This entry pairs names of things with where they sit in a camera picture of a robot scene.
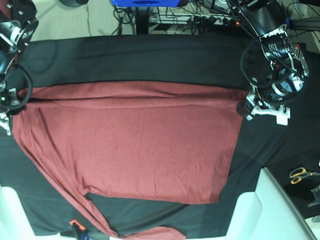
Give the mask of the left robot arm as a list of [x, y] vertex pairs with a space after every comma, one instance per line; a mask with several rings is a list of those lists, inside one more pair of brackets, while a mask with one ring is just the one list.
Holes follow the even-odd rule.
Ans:
[[272, 70], [265, 81], [249, 76], [245, 60], [254, 45], [245, 49], [240, 58], [240, 70], [248, 80], [250, 90], [238, 103], [236, 111], [249, 121], [256, 115], [274, 116], [278, 125], [286, 126], [291, 118], [287, 105], [302, 90], [310, 73], [300, 45], [291, 42], [286, 15], [276, 0], [243, 0], [233, 9], [255, 34], [254, 41], [261, 46]]

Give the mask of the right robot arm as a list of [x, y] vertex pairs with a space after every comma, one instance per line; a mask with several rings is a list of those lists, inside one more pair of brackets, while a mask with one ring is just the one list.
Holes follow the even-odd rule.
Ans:
[[[2, 0], [0, 2], [0, 127], [12, 135], [11, 114], [21, 110], [31, 97], [33, 80], [17, 63], [28, 47], [39, 25], [37, 9], [31, 0]], [[17, 90], [8, 88], [13, 70], [21, 70], [27, 85], [24, 99], [19, 100]]]

